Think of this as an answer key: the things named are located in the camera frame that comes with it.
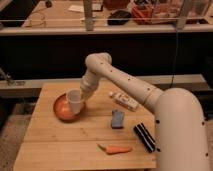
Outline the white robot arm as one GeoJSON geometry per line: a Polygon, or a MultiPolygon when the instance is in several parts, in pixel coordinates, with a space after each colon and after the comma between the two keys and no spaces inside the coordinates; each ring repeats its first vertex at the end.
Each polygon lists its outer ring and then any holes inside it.
{"type": "Polygon", "coordinates": [[[165,91],[112,66],[107,53],[86,57],[81,81],[83,97],[90,98],[103,77],[155,115],[155,171],[211,171],[202,106],[183,88],[165,91]]]}

